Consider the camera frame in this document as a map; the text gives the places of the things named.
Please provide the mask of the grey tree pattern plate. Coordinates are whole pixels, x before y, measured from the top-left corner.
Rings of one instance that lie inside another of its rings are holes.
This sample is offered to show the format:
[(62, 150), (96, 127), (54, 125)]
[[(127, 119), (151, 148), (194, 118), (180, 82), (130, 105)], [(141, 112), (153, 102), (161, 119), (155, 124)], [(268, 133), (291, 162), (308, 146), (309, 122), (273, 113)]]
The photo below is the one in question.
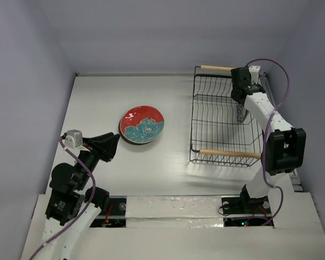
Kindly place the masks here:
[(240, 103), (236, 103), (237, 122), (242, 124), (248, 115), (248, 110)]

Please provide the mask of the dark teal blossom plate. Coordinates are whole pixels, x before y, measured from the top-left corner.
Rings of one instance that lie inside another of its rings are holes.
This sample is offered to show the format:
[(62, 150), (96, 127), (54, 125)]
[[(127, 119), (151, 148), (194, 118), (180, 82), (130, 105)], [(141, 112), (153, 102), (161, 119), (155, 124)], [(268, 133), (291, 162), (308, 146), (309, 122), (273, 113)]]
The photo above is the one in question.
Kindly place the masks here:
[(161, 130), (155, 131), (152, 127), (148, 127), (145, 130), (139, 130), (134, 126), (127, 127), (124, 132), (120, 131), (120, 136), (123, 139), (130, 140), (132, 142), (143, 143), (154, 141), (161, 134)]

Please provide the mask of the red and teal plate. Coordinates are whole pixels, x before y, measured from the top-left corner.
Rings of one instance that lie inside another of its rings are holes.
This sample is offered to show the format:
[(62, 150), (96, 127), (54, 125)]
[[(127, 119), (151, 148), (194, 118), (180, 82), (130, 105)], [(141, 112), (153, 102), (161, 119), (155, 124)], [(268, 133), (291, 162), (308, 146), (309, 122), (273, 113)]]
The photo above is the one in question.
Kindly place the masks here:
[(124, 132), (127, 127), (134, 126), (139, 130), (152, 127), (153, 130), (164, 129), (165, 119), (161, 112), (152, 106), (137, 106), (128, 110), (120, 119), (119, 132)]

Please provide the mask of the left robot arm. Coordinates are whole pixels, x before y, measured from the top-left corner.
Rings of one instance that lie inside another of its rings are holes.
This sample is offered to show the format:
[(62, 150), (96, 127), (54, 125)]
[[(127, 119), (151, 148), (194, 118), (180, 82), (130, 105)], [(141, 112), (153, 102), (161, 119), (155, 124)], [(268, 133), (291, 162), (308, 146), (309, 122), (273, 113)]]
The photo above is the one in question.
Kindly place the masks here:
[(109, 192), (96, 187), (93, 172), (99, 161), (114, 158), (119, 139), (112, 132), (85, 138), (78, 130), (59, 138), (75, 163), (60, 163), (51, 172), (42, 245), (33, 259), (73, 259), (95, 218), (111, 212)]

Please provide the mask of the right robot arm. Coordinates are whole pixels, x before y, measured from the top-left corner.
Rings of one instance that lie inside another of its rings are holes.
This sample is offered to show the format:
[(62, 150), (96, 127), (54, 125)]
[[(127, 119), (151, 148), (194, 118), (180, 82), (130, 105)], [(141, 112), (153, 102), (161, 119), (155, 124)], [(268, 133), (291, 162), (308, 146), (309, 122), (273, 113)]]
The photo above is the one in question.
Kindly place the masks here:
[(286, 173), (302, 166), (307, 134), (288, 123), (270, 102), (258, 82), (260, 67), (240, 67), (231, 70), (231, 98), (241, 109), (256, 119), (263, 131), (261, 167), (247, 183), (229, 209), (234, 214), (250, 214), (263, 204), (271, 189)]

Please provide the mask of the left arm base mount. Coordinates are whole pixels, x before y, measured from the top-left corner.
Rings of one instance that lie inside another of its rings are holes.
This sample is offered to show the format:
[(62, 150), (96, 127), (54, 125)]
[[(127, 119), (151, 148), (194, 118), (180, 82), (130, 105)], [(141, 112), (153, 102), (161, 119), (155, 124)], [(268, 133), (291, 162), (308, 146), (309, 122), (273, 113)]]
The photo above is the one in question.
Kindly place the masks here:
[(125, 228), (127, 197), (110, 197), (107, 211), (101, 212), (91, 228)]

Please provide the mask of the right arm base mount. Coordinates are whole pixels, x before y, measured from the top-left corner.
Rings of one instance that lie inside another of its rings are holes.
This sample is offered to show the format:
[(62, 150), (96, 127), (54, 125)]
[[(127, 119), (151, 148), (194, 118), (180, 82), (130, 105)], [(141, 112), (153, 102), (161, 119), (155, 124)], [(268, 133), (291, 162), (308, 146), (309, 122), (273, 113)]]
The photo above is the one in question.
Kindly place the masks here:
[(273, 226), (267, 197), (242, 200), (240, 197), (223, 197), (218, 213), (225, 227)]

